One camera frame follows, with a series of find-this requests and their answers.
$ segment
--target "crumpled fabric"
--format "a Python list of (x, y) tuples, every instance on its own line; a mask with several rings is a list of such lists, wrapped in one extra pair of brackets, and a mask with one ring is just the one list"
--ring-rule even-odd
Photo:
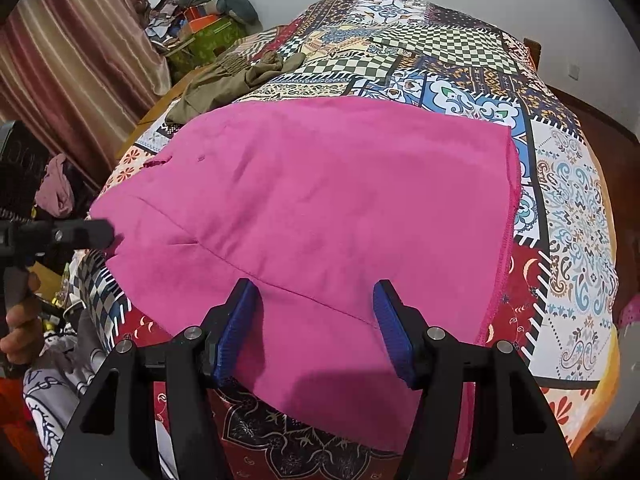
[(107, 267), (171, 335), (250, 278), (261, 303), (234, 377), (275, 409), (401, 452), (420, 392), (395, 373), (372, 309), (402, 300), (483, 343), (520, 198), (507, 126), (356, 96), (234, 103), (185, 126), (92, 206)]
[(74, 192), (63, 173), (66, 156), (53, 157), (47, 164), (47, 173), (36, 192), (36, 205), (55, 218), (66, 218), (74, 210)]
[(299, 68), (305, 57), (298, 52), (283, 60), (270, 50), (251, 66), (244, 56), (228, 54), (189, 83), (166, 120), (186, 124), (200, 114), (228, 105), (268, 80)]

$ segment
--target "bed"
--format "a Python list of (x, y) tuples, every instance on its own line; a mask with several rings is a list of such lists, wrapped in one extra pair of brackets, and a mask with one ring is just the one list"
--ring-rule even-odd
[[(577, 118), (536, 75), (527, 48), (493, 25), (420, 0), (322, 0), (231, 50), (249, 60), (268, 50), (306, 54), (300, 69), (240, 100), (357, 95), (511, 128), (522, 196), (508, 282), (486, 344), (514, 343), (575, 452), (606, 410), (618, 373), (615, 231), (598, 161)], [(102, 192), (179, 134), (165, 121), (174, 103), (124, 153)], [(139, 346), (170, 339), (127, 299), (100, 253), (76, 254), (74, 269), (106, 350), (123, 338)], [(168, 428), (165, 400), (157, 384), (156, 418)], [(287, 418), (239, 385), (211, 391), (210, 403), (236, 478), (382, 479), (398, 465), (393, 453)], [(461, 476), (464, 460), (454, 466)]]

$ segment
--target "olive green cloth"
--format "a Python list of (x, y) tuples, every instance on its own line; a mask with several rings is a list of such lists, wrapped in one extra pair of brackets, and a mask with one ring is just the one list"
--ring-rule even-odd
[(180, 101), (167, 114), (166, 121), (186, 124), (194, 117), (223, 107), (263, 85), (269, 79), (292, 72), (305, 60), (301, 52), (286, 61), (277, 52), (268, 51), (251, 66), (238, 54), (227, 54), (195, 77), (182, 94)]

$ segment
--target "metal screw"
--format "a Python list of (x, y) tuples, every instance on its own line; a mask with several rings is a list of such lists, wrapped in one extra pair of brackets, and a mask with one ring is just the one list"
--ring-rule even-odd
[(199, 326), (190, 326), (184, 331), (184, 336), (187, 339), (197, 339), (202, 335), (202, 329)]
[(513, 352), (513, 345), (504, 339), (501, 339), (495, 344), (495, 347), (503, 354), (510, 354)]
[(116, 352), (119, 354), (126, 354), (133, 347), (133, 343), (128, 339), (123, 339), (116, 345)]
[(441, 329), (439, 326), (432, 326), (430, 327), (430, 329), (427, 330), (427, 335), (431, 339), (439, 341), (440, 339), (444, 339), (446, 332), (444, 332), (444, 330)]

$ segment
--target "wall outlet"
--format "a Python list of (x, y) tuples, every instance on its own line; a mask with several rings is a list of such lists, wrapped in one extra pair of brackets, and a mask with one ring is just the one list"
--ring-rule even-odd
[(577, 65), (569, 65), (569, 77), (578, 81), (578, 79), (580, 79), (580, 67)]

